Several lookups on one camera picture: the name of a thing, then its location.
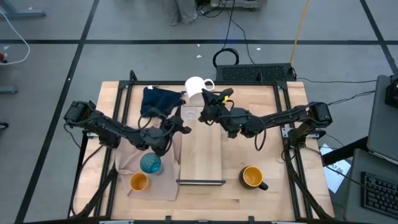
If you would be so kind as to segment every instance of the orange mug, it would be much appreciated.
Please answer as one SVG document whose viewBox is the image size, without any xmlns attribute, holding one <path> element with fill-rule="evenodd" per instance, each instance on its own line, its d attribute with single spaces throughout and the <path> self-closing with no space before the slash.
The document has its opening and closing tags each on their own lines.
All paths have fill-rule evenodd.
<svg viewBox="0 0 398 224">
<path fill-rule="evenodd" d="M 130 186 L 135 191 L 147 190 L 150 186 L 149 178 L 142 172 L 135 173 L 130 178 Z"/>
<path fill-rule="evenodd" d="M 262 181 L 261 170 L 255 166 L 247 166 L 243 168 L 239 173 L 239 182 L 246 189 L 268 189 L 268 185 Z"/>
</svg>

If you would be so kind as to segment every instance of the black handle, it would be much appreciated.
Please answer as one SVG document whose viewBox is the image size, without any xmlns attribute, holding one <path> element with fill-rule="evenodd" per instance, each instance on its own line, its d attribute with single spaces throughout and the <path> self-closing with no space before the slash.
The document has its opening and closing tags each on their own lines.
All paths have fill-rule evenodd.
<svg viewBox="0 0 398 224">
<path fill-rule="evenodd" d="M 261 184 L 259 185 L 259 188 L 261 190 L 268 190 L 268 185 L 264 182 L 261 182 Z"/>
</svg>

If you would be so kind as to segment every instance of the beige cloth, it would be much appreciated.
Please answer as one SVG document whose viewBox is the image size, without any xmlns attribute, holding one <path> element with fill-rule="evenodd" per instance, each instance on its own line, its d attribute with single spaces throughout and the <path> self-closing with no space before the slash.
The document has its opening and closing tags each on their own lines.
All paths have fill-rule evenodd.
<svg viewBox="0 0 398 224">
<path fill-rule="evenodd" d="M 182 134 L 175 133 L 170 150 L 162 156 L 164 171 L 160 175 L 146 174 L 149 177 L 150 187 L 143 191 L 133 191 L 130 186 L 130 178 L 136 172 L 142 172 L 140 160 L 143 155 L 153 152 L 151 148 L 140 151 L 124 138 L 121 139 L 116 149 L 116 170 L 122 180 L 123 189 L 128 197 L 149 200 L 175 200 L 178 193 L 178 183 L 175 180 L 180 175 L 180 153 Z"/>
</svg>

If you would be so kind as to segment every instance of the table leg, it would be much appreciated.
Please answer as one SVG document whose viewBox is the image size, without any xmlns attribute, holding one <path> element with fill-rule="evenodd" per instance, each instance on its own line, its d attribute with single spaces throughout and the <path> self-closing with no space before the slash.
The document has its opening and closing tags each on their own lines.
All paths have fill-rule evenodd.
<svg viewBox="0 0 398 224">
<path fill-rule="evenodd" d="M 348 144 L 339 149 L 331 151 L 328 154 L 323 155 L 322 156 L 323 166 L 328 166 L 340 160 L 352 157 L 354 155 L 355 149 L 364 149 L 366 151 L 369 151 L 368 147 L 366 146 L 367 142 L 368 142 L 368 137 L 366 136 L 355 142 L 352 142 L 351 144 Z"/>
</svg>

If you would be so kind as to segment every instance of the paper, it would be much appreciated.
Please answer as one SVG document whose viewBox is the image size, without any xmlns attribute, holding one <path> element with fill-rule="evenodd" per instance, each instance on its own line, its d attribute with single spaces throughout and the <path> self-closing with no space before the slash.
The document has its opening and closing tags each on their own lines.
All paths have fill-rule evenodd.
<svg viewBox="0 0 398 224">
<path fill-rule="evenodd" d="M 322 148 L 320 149 L 322 155 L 328 154 L 331 151 L 332 149 L 330 149 L 327 144 L 323 144 Z M 347 175 L 349 168 L 351 168 L 351 164 L 349 164 L 345 160 L 342 160 L 332 165 L 328 165 L 328 167 L 344 175 Z M 328 183 L 329 190 L 331 190 L 333 193 L 336 193 L 341 183 L 343 182 L 344 177 L 326 167 L 323 168 L 323 171 L 325 172 L 326 182 Z"/>
</svg>

